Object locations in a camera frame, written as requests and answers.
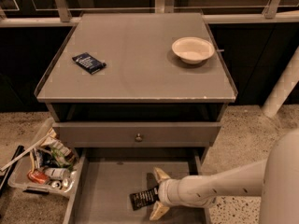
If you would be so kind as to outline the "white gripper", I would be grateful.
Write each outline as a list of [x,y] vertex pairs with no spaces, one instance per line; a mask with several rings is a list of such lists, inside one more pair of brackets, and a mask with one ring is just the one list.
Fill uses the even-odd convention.
[[153,174],[159,184],[158,196],[160,201],[153,205],[153,210],[149,216],[151,221],[160,219],[170,210],[169,207],[186,204],[184,200],[185,191],[183,190],[186,185],[183,179],[170,179],[170,176],[159,167],[153,168]]

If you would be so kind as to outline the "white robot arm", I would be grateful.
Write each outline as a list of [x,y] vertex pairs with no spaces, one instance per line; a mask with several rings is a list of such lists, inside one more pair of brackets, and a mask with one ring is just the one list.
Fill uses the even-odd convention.
[[208,208],[217,196],[259,196],[259,224],[299,224],[299,130],[282,136],[267,159],[215,175],[173,179],[156,168],[158,197],[149,218],[173,206]]

